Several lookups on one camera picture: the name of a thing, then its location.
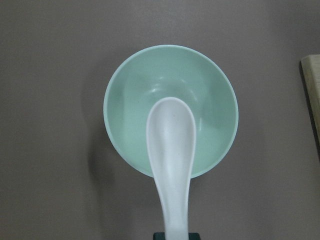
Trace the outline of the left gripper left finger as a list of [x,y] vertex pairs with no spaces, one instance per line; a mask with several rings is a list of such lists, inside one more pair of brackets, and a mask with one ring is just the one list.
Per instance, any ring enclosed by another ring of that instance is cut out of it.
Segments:
[[164,232],[155,232],[152,236],[153,240],[165,240],[165,233]]

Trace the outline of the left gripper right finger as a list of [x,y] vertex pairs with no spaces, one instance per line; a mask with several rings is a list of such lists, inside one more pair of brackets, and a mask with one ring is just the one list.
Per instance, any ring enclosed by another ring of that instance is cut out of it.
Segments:
[[198,232],[189,232],[188,233],[189,240],[201,240],[200,234]]

